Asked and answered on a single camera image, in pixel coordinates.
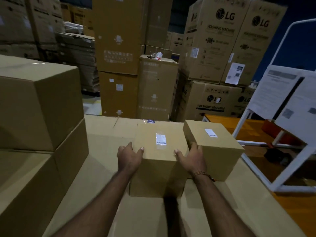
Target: bracelet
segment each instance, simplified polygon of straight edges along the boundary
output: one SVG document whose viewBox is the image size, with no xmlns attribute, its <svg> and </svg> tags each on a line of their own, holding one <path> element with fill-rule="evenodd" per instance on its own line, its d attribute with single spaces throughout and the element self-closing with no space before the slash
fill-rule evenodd
<svg viewBox="0 0 316 237">
<path fill-rule="evenodd" d="M 197 171 L 193 174 L 192 178 L 195 178 L 197 175 L 206 175 L 208 178 L 210 178 L 213 182 L 215 182 L 215 180 L 206 172 L 203 171 Z"/>
</svg>

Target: person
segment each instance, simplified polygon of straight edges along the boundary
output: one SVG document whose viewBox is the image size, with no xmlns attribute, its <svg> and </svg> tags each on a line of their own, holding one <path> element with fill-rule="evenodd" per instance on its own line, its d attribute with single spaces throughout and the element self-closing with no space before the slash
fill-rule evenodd
<svg viewBox="0 0 316 237">
<path fill-rule="evenodd" d="M 53 237 L 104 237 L 107 236 L 125 189 L 137 171 L 143 158 L 144 148 L 137 153 L 130 142 L 120 146 L 117 153 L 118 171 L 104 189 L 73 219 L 58 230 Z M 209 176 L 202 148 L 191 143 L 188 156 L 175 150 L 177 161 L 192 176 L 200 193 L 212 236 L 254 237 L 255 234 L 239 218 Z"/>
</svg>

